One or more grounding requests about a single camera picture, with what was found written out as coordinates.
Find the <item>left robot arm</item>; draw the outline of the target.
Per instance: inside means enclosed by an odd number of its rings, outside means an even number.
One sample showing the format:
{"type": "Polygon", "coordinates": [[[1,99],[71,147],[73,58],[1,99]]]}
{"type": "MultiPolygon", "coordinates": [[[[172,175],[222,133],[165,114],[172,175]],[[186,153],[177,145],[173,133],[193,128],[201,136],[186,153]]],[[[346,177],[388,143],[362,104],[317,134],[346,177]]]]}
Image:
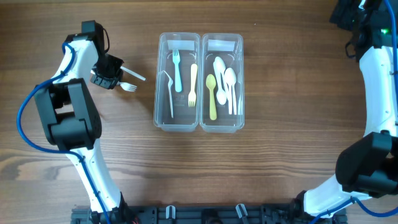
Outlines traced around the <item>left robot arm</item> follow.
{"type": "Polygon", "coordinates": [[[113,89],[121,80],[123,60],[108,53],[109,37],[96,21],[70,34],[64,58],[50,83],[34,94],[47,141],[73,162],[91,200],[92,223],[129,223],[133,217],[113,182],[100,147],[100,114],[87,87],[113,89]]]}

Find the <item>white spoon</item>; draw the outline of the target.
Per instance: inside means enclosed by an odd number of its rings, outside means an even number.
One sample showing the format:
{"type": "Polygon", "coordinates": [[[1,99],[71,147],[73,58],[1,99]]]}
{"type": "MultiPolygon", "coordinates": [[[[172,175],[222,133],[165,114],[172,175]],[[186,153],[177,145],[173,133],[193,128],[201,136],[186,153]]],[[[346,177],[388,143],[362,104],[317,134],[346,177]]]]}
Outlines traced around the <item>white spoon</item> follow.
{"type": "Polygon", "coordinates": [[[233,112],[232,95],[231,95],[231,90],[229,88],[229,85],[226,81],[224,81],[224,88],[225,88],[226,97],[227,97],[227,101],[228,101],[228,113],[232,114],[232,112],[233,112]]]}
{"type": "Polygon", "coordinates": [[[226,86],[226,82],[224,80],[224,72],[226,70],[226,66],[221,57],[215,57],[215,61],[213,62],[213,68],[215,71],[216,81],[218,85],[216,98],[219,104],[224,105],[227,102],[226,92],[228,91],[228,87],[226,86]]]}
{"type": "Polygon", "coordinates": [[[236,74],[236,84],[235,84],[235,90],[236,90],[236,97],[237,97],[237,115],[239,117],[242,117],[242,112],[241,112],[241,77],[242,73],[239,72],[236,74]]]}
{"type": "Polygon", "coordinates": [[[229,85],[232,95],[232,103],[233,103],[233,112],[232,114],[237,115],[237,105],[236,105],[236,92],[235,92],[235,84],[236,84],[236,74],[232,68],[227,68],[224,77],[226,82],[229,85]]]}

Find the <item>white spoon top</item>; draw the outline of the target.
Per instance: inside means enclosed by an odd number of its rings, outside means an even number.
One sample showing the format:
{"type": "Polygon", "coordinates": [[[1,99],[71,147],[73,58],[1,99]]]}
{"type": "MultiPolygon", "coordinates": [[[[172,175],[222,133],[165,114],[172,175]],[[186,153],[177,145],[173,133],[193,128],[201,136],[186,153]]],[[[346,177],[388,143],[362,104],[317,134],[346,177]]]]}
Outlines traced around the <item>white spoon top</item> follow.
{"type": "Polygon", "coordinates": [[[218,85],[216,98],[219,104],[224,105],[227,102],[226,92],[228,91],[228,87],[226,86],[226,82],[224,80],[224,72],[226,70],[226,66],[221,57],[215,57],[215,61],[213,62],[213,68],[215,71],[216,81],[218,85]]]}

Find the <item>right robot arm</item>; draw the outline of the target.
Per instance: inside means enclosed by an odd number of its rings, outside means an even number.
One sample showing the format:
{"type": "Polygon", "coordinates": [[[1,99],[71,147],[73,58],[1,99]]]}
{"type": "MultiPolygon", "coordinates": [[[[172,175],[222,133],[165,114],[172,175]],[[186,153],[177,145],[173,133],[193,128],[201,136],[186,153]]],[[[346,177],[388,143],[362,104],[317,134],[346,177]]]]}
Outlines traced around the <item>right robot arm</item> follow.
{"type": "Polygon", "coordinates": [[[289,218],[316,223],[358,204],[374,217],[397,214],[372,212],[363,201],[397,195],[397,1],[341,0],[330,22],[352,32],[348,42],[359,63],[366,97],[363,138],[338,157],[335,173],[318,187],[291,202],[289,218]]]}

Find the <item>cream wooden fork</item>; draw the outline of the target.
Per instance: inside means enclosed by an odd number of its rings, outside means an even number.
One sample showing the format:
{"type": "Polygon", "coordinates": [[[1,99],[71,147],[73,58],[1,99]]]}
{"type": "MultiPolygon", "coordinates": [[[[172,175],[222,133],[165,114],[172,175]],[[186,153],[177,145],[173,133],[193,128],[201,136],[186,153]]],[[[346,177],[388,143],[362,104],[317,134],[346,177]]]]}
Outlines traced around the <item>cream wooden fork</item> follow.
{"type": "Polygon", "coordinates": [[[197,95],[195,91],[196,87],[196,80],[197,80],[197,73],[198,73],[198,65],[193,63],[190,69],[190,92],[188,94],[188,106],[194,107],[197,100],[197,95]]]}

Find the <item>cream yellow spoon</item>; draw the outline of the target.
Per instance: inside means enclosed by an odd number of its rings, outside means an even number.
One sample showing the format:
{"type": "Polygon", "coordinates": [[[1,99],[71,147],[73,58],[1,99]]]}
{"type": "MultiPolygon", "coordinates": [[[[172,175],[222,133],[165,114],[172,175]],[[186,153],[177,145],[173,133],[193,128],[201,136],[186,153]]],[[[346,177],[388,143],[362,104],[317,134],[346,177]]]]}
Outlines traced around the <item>cream yellow spoon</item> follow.
{"type": "Polygon", "coordinates": [[[215,77],[214,75],[209,74],[206,77],[206,87],[209,89],[209,113],[210,113],[210,119],[213,121],[217,119],[215,96],[214,96],[215,86],[216,86],[215,77]]]}

